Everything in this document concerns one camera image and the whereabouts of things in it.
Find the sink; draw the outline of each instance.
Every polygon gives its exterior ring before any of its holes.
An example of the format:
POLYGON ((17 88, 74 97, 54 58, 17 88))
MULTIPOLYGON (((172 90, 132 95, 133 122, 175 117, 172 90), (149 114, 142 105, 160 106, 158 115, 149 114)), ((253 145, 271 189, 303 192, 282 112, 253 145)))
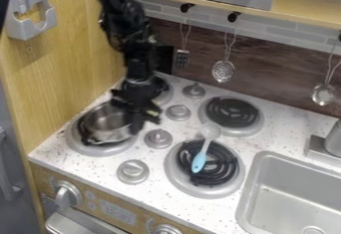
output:
POLYGON ((236 220, 251 234, 340 234, 341 174, 260 152, 247 176, 236 220))

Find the hanging hook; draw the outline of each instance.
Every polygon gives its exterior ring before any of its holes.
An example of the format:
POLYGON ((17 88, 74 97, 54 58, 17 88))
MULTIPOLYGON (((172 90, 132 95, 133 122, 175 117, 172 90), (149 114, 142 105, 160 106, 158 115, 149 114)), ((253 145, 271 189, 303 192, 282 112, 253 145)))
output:
POLYGON ((182 13, 186 13, 186 12, 188 12, 188 10, 189 10, 191 7, 193 7, 193 6, 195 6, 195 5, 194 5, 194 4, 190 4, 190 3, 182 4, 182 5, 180 6, 180 11, 181 11, 182 13))
POLYGON ((239 12, 232 12, 227 16, 227 21, 230 23, 234 23, 237 19, 238 16, 241 15, 239 12))

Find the cheese grater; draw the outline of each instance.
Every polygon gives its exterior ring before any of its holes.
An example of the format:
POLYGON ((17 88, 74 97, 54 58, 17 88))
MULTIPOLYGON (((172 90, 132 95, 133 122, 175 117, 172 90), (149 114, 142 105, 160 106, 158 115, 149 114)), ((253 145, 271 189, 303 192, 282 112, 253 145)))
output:
POLYGON ((189 64, 189 50, 179 49, 176 51, 175 66, 177 68, 184 68, 189 64))
POLYGON ((186 49, 187 39, 190 33, 190 24, 188 24, 188 30, 184 34, 182 29, 183 23, 179 24, 179 31, 181 34, 181 49, 176 51, 175 66, 177 68, 185 68, 189 64, 189 50, 186 49))

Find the black robotic arm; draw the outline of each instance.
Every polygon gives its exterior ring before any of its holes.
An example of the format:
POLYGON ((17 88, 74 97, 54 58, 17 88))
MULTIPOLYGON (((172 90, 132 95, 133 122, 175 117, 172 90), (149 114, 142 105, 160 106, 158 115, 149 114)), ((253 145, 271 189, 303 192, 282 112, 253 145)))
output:
POLYGON ((142 5, 135 0, 99 0, 103 6, 100 25, 113 48, 124 54, 127 74, 120 90, 113 90, 112 103, 126 112, 131 133, 146 120, 160 122, 161 109, 152 99, 167 87, 154 76, 151 52, 158 45, 142 5))

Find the speckled countertop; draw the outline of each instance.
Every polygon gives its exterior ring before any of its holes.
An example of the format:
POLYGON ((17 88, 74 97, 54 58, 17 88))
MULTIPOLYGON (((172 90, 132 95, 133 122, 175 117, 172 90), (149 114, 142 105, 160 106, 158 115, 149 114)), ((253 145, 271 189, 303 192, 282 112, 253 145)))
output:
MULTIPOLYGON (((188 121, 176 122, 163 116, 162 128, 173 135, 173 145, 195 137, 200 128, 196 111, 201 103, 217 96, 231 96, 248 100, 258 106, 265 115, 262 132, 245 138, 221 137, 219 142, 233 148, 241 157, 246 175, 254 156, 263 150, 275 151, 306 162, 341 171, 339 168, 315 162, 303 155, 303 149, 310 134, 325 136, 335 122, 335 118, 299 110, 269 101, 237 94, 227 90, 203 85, 206 96, 200 100, 190 100, 182 95, 182 88, 191 81, 167 76, 174 86, 171 105, 184 104, 191 110, 188 121)), ((86 110, 110 98, 105 93, 86 110)), ((199 199, 191 197, 175 188, 164 172, 164 159, 172 146, 166 149, 151 149, 144 143, 145 134, 158 126, 147 123, 141 131, 138 142, 129 150, 115 156, 94 158, 81 155, 65 143, 64 130, 67 123, 29 154, 32 162, 60 172, 95 188, 121 197, 155 213, 175 220, 204 233, 242 234, 234 214, 242 189, 222 199, 199 199), (118 166, 129 159, 140 159, 151 170, 149 179, 138 186, 122 183, 116 177, 118 166)))

